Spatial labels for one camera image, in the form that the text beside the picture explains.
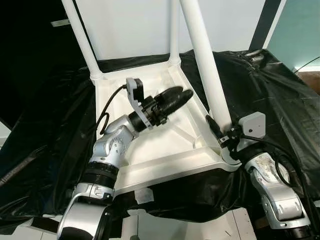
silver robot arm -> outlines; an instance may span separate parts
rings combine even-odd
[[[266,135],[266,116],[261,112],[245,116],[226,134],[220,132],[219,126],[210,116],[206,119],[222,147],[222,158],[226,161],[226,158],[240,160],[250,174],[251,182],[261,196],[270,227],[290,230],[293,238],[308,237],[311,222],[304,206],[294,190],[279,176],[280,173],[289,183],[287,169],[280,163],[276,166],[275,160],[256,141]]]
[[[134,111],[102,128],[103,136],[95,142],[92,157],[59,224],[58,240],[109,238],[112,217],[108,206],[112,204],[118,171],[124,165],[130,143],[146,128],[165,124],[168,115],[193,96],[191,90],[175,86],[154,98],[144,98],[143,84],[138,78],[127,78],[125,88]]]

black tarp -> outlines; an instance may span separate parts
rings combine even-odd
[[[320,199],[320,97],[268,51],[214,52],[234,121],[266,114],[269,139],[296,154],[311,196]],[[103,72],[166,61],[168,55],[105,60]],[[193,51],[181,68],[201,101],[208,104]],[[95,140],[95,91],[86,67],[63,68],[43,84],[0,151],[0,233],[43,214],[63,214]],[[154,202],[138,205],[134,193],[117,196],[114,212],[144,208],[164,218],[204,222],[230,209],[259,202],[248,175],[214,169],[150,187]]]

